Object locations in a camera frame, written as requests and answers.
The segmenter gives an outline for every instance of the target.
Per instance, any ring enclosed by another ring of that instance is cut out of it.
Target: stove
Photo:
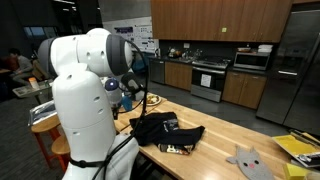
[[[231,59],[218,56],[193,61],[191,94],[220,102],[226,70],[231,61]]]

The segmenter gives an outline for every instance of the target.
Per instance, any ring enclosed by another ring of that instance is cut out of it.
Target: black cloth
[[[130,125],[135,127],[136,119],[130,119]],[[177,116],[174,112],[151,113],[144,117],[135,132],[135,138],[140,146],[150,143],[195,145],[201,138],[205,127],[194,129],[179,129]]]

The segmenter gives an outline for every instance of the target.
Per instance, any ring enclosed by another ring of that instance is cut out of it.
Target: stainless steel refrigerator
[[[320,10],[292,12],[257,116],[320,135]]]

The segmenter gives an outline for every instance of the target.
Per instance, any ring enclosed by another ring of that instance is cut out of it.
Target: poster
[[[201,75],[201,86],[210,87],[210,83],[211,83],[211,76],[206,75],[206,74],[202,74]]]

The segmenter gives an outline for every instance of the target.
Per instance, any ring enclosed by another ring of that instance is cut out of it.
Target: gray stuffed toy
[[[227,161],[238,164],[242,173],[250,180],[273,180],[274,177],[264,162],[260,159],[258,152],[252,147],[250,152],[237,146],[237,155],[228,157]]]

